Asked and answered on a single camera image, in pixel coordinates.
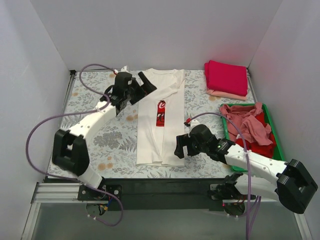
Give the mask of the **white Coca-Cola t-shirt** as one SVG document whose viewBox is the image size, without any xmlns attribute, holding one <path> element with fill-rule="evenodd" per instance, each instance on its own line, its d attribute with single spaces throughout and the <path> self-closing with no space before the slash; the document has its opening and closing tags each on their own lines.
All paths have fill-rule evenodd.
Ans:
<svg viewBox="0 0 320 240">
<path fill-rule="evenodd" d="M 138 103 L 137 165 L 184 166 L 174 154 L 176 137 L 185 133 L 185 71 L 143 71 L 156 90 Z"/>
</svg>

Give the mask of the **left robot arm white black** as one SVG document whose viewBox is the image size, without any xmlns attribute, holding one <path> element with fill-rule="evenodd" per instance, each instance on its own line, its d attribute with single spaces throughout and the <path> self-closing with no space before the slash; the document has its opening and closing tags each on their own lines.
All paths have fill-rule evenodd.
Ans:
<svg viewBox="0 0 320 240">
<path fill-rule="evenodd" d="M 142 85 L 131 73 L 118 72 L 114 84 L 101 94 L 99 102 L 89 115 L 67 130 L 59 129 L 54 135 L 52 163 L 90 186 L 89 194 L 95 200 L 103 199 L 107 191 L 102 184 L 104 178 L 90 166 L 88 144 L 105 123 L 115 118 L 127 103 L 134 105 L 157 90 L 143 72 L 139 72 L 138 76 Z"/>
</svg>

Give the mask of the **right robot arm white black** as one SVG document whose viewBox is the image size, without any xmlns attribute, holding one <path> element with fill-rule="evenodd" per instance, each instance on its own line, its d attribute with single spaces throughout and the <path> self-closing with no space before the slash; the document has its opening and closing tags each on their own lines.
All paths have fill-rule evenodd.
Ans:
<svg viewBox="0 0 320 240">
<path fill-rule="evenodd" d="M 274 160 L 245 149 L 235 142 L 216 138 L 210 129 L 196 123 L 189 133 L 176 137 L 174 154 L 183 159 L 200 153 L 212 160 L 247 170 L 234 173 L 223 184 L 227 195 L 237 199 L 241 195 L 255 195 L 279 201 L 285 208 L 303 214 L 318 190 L 318 185 L 304 164 Z"/>
</svg>

